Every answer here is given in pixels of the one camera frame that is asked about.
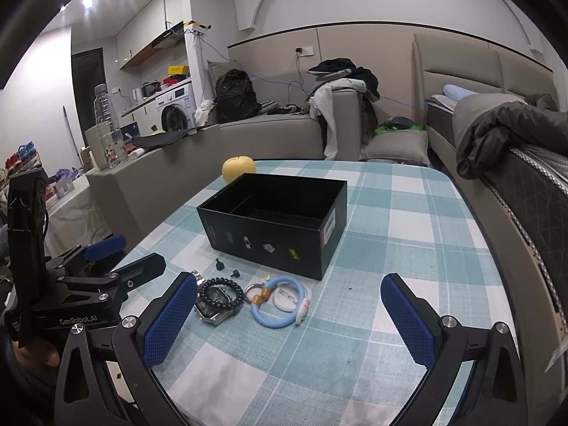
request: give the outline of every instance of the open box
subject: open box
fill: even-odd
[[[215,250],[322,280],[345,229],[347,182],[243,174],[197,211]]]

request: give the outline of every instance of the person's hand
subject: person's hand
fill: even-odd
[[[58,382],[59,353],[49,341],[34,336],[31,343],[19,348],[18,343],[13,344],[13,351],[18,362],[37,379],[50,386]]]

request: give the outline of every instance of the metal screw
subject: metal screw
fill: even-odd
[[[508,333],[509,331],[509,327],[507,326],[507,324],[504,324],[503,322],[498,322],[495,328],[499,333],[502,334]]]
[[[444,327],[448,327],[448,328],[454,328],[457,324],[458,321],[455,320],[455,318],[446,315],[443,319],[442,319],[442,324],[444,324]]]
[[[122,326],[124,328],[132,328],[136,325],[136,318],[132,315],[122,319]]]
[[[84,325],[83,324],[75,324],[71,327],[71,333],[73,334],[79,334],[84,330]]]

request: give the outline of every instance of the bottle cap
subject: bottle cap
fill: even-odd
[[[106,92],[107,88],[105,83],[95,86],[95,94],[106,93]]]

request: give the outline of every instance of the black bead bracelet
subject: black bead bracelet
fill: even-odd
[[[218,303],[208,297],[209,289],[211,289],[211,287],[214,287],[215,285],[227,286],[231,290],[233,290],[237,296],[235,297],[235,299],[231,299],[231,302],[229,302],[228,304]],[[217,277],[216,279],[209,279],[200,287],[200,298],[206,305],[211,306],[213,309],[230,310],[237,309],[237,307],[242,304],[245,299],[245,293],[237,282],[225,279],[223,277]]]

